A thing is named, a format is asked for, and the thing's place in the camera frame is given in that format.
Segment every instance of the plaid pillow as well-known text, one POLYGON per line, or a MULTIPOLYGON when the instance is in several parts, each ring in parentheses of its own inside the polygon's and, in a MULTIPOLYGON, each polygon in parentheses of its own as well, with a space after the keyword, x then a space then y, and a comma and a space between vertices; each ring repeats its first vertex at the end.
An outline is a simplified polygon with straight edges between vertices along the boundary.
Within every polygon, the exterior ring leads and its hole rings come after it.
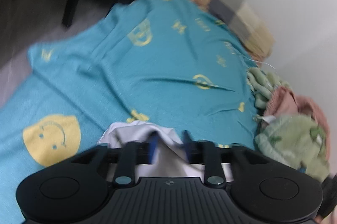
POLYGON ((262 61, 271 54, 274 38, 245 0, 192 1, 228 25, 255 60, 262 61))

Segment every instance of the white cable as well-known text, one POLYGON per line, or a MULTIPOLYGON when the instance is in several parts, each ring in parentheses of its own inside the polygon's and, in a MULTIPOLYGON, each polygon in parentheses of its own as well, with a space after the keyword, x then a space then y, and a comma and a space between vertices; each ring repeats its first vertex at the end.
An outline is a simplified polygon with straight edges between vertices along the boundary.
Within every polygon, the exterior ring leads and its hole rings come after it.
POLYGON ((248 60, 251 60, 253 62, 256 62, 256 63, 260 63, 260 64, 266 64, 266 65, 269 65, 271 68, 274 68, 275 71, 277 71, 277 69, 275 67, 273 67, 272 65, 268 64, 268 63, 265 63, 265 62, 259 62, 259 61, 255 61, 255 60, 252 60, 252 59, 249 59, 248 57, 246 57, 245 55, 242 55, 243 57, 245 57, 246 59, 248 60))

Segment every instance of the teal blanket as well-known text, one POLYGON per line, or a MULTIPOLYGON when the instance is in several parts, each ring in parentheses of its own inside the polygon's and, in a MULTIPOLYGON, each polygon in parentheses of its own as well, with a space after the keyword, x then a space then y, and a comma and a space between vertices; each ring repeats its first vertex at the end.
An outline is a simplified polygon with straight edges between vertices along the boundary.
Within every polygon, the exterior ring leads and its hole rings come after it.
POLYGON ((23 220, 18 183, 95 145, 116 121, 253 148, 256 123, 238 39, 189 0, 137 0, 67 40, 29 49, 32 75, 0 111, 0 223, 23 220))

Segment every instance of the white cloth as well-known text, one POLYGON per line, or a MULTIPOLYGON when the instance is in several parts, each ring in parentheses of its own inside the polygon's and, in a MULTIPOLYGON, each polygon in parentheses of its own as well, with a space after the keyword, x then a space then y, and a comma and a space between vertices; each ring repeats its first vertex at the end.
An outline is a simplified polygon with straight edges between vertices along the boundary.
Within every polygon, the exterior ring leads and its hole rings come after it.
MULTIPOLYGON (((127 142, 144 142, 156 131, 160 140, 153 155, 152 164, 140 164, 136 167, 135 176, 148 177, 200 177, 203 181, 204 166, 188 164, 186 153, 181 148, 182 141, 173 128, 166 128, 154 123, 133 121, 131 123, 115 122, 104 132, 97 144, 107 143, 109 148, 121 148, 127 142)), ((229 164, 222 164, 226 180, 232 181, 229 164)), ((115 164, 112 164, 108 180, 112 180, 115 164)))

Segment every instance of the smiley face mouth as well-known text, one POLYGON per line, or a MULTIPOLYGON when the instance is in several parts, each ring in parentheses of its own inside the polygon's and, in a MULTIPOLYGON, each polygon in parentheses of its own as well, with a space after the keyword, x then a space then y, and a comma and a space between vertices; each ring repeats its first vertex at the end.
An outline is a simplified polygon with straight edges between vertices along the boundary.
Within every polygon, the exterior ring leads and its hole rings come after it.
POLYGON ((61 145, 64 146, 64 147, 66 148, 67 146, 66 146, 66 144, 65 144, 65 132, 64 132, 62 126, 59 125, 59 124, 56 123, 56 122, 53 122, 53 121, 47 121, 47 122, 44 122, 42 125, 40 125, 40 129, 41 129, 42 131, 44 131, 44 128, 45 128, 46 126, 48 126, 48 125, 54 125, 54 126, 56 126, 57 128, 59 128, 59 130, 60 130, 61 133, 63 134, 63 142, 61 143, 61 145))

